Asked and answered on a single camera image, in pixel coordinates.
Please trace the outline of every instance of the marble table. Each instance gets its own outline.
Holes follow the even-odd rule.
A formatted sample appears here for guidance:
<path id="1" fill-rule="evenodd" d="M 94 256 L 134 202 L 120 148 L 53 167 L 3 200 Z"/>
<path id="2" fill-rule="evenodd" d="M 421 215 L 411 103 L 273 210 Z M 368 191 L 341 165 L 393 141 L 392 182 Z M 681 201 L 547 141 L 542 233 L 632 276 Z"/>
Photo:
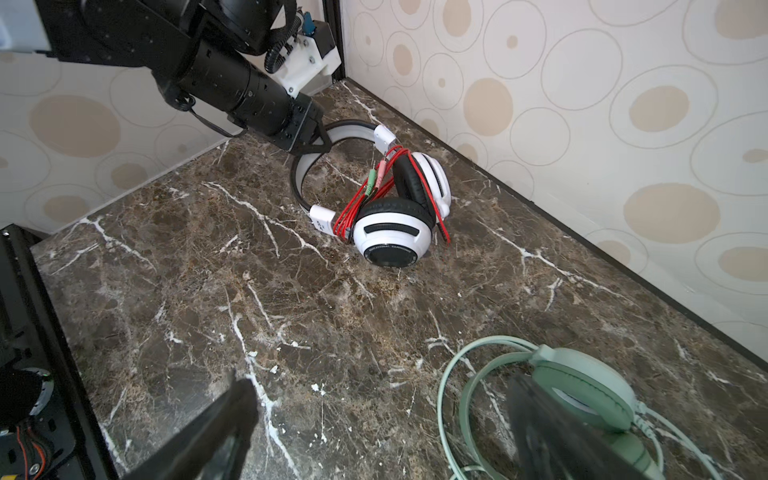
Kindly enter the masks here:
<path id="1" fill-rule="evenodd" d="M 243 478 L 448 478 L 435 422 L 442 370 L 462 345 L 506 334 L 602 359 L 731 478 L 765 478 L 764 372 L 351 82 L 318 99 L 329 120 L 384 122 L 445 165 L 452 243 L 436 238 L 412 268 L 368 264 L 301 214 L 287 155 L 245 136 L 35 246 L 118 471 L 237 369 L 253 373 L 262 401 Z M 348 141 L 328 159 L 306 195 L 340 208 L 376 155 Z M 479 369 L 499 351 L 469 359 Z M 509 478 L 519 470 L 504 380 L 521 371 L 488 382 L 472 412 L 481 450 Z M 460 364 L 449 383 L 456 445 L 468 374 Z M 668 478 L 705 477 L 662 442 Z"/>

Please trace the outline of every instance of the black ear cushion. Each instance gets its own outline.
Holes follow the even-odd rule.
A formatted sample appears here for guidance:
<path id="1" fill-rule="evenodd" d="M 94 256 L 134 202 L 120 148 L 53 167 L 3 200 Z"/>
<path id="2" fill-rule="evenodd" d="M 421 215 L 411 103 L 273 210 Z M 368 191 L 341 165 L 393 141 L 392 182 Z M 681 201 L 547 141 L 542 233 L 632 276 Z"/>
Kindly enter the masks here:
<path id="1" fill-rule="evenodd" d="M 392 175 L 395 178 L 397 194 L 402 198 L 415 201 L 434 218 L 435 208 L 432 206 L 432 202 L 429 201 L 429 196 L 424 191 L 424 185 L 422 185 L 422 181 L 419 179 L 419 174 L 416 173 L 415 168 L 411 165 L 411 161 L 407 156 L 395 160 L 395 165 L 392 167 Z"/>
<path id="2" fill-rule="evenodd" d="M 417 218 L 424 222 L 424 224 L 431 230 L 435 227 L 435 216 L 427 213 L 421 205 L 418 205 L 414 201 L 407 200 L 400 197 L 386 197 L 379 198 L 378 200 L 371 200 L 357 214 L 357 220 L 363 217 L 368 217 L 373 214 L 405 214 L 411 217 Z"/>

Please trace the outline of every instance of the wallpaper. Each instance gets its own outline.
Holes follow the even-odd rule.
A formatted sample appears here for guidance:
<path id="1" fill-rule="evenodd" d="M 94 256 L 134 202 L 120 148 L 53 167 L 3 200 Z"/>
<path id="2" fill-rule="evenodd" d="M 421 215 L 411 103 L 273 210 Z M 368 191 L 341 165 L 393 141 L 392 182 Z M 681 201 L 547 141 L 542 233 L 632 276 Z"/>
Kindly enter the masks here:
<path id="1" fill-rule="evenodd" d="M 223 141 L 167 106 L 146 68 L 0 52 L 0 112 L 0 227 L 46 233 Z"/>
<path id="2" fill-rule="evenodd" d="M 768 359 L 768 2 L 342 7 L 352 79 Z"/>

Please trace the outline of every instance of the robotic arm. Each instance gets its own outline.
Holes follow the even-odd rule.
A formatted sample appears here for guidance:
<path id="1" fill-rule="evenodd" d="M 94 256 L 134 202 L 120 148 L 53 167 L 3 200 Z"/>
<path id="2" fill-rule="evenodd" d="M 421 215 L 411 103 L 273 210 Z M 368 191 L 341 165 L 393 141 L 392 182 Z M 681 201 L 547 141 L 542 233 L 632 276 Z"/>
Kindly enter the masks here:
<path id="1" fill-rule="evenodd" d="M 36 11 L 29 0 L 0 8 L 0 50 L 38 51 L 60 61 L 93 65 L 148 67 L 165 101 L 177 110 L 194 113 L 199 98 L 226 111 L 232 123 L 292 154 L 330 149 L 323 109 L 299 90 L 316 74 L 333 73 L 341 59 L 328 24 L 302 14 L 296 0 L 35 4 Z M 270 30 L 281 8 L 286 25 Z M 274 78 L 242 56 L 265 53 L 265 69 Z M 321 144 L 314 143 L 318 137 Z"/>

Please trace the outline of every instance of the green headphones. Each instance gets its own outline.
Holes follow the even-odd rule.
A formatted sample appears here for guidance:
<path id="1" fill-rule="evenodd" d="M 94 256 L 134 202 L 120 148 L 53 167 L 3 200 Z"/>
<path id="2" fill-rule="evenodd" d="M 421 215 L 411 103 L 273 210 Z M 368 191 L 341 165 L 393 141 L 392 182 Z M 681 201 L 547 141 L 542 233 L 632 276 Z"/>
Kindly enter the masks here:
<path id="1" fill-rule="evenodd" d="M 518 352 L 506 353 L 494 358 L 465 385 L 458 406 L 459 427 L 467 449 L 479 465 L 459 467 L 445 434 L 442 400 L 453 367 L 470 350 L 483 345 L 510 346 Z M 669 420 L 649 409 L 642 402 L 638 402 L 632 387 L 616 370 L 577 350 L 552 349 L 546 345 L 537 346 L 513 336 L 489 336 L 475 340 L 456 353 L 445 368 L 438 391 L 438 427 L 443 450 L 454 472 L 454 478 L 466 480 L 465 472 L 480 471 L 487 473 L 494 480 L 506 480 L 478 452 L 470 430 L 469 407 L 475 388 L 491 371 L 499 366 L 520 362 L 531 364 L 534 367 L 531 377 L 543 390 L 582 422 L 600 429 L 606 444 L 650 480 L 664 480 L 664 454 L 653 426 L 641 416 L 645 414 L 653 416 L 669 428 L 680 443 L 698 457 L 712 478 L 722 480 L 720 473 L 712 465 L 711 458 L 703 454 Z M 632 425 L 640 429 L 653 442 L 656 461 L 651 458 L 640 439 L 629 431 Z"/>

